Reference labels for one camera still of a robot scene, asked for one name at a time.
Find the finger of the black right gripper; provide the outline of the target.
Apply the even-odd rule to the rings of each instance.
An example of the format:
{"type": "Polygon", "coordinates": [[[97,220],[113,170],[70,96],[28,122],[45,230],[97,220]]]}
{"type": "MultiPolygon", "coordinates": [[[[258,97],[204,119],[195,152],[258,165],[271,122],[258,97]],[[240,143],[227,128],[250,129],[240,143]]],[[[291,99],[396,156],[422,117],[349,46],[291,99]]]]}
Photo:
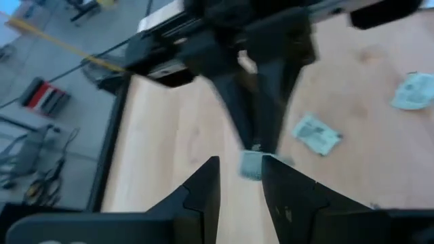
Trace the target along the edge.
{"type": "Polygon", "coordinates": [[[256,75],[242,71],[219,75],[211,81],[220,95],[243,147],[250,150],[255,141],[254,88],[256,75]]]}
{"type": "Polygon", "coordinates": [[[289,63],[258,67],[257,122],[263,152],[277,150],[286,107],[301,70],[301,65],[289,63]]]}

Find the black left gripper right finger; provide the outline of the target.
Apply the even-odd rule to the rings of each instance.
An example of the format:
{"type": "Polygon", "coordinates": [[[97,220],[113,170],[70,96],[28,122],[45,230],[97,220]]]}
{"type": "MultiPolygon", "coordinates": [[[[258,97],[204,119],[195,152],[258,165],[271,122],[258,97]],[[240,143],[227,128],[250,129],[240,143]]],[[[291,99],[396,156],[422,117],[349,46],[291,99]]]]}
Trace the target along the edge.
{"type": "Polygon", "coordinates": [[[281,161],[262,159],[262,187],[280,243],[389,243],[387,215],[281,161]]]}

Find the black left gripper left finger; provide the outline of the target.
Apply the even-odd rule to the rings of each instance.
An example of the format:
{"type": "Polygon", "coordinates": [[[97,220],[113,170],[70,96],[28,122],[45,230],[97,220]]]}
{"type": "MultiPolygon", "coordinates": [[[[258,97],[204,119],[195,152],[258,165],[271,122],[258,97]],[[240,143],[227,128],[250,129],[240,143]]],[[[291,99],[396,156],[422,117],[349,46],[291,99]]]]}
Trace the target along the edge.
{"type": "Polygon", "coordinates": [[[215,243],[220,213],[220,159],[210,157],[146,212],[146,243],[215,243]]]}

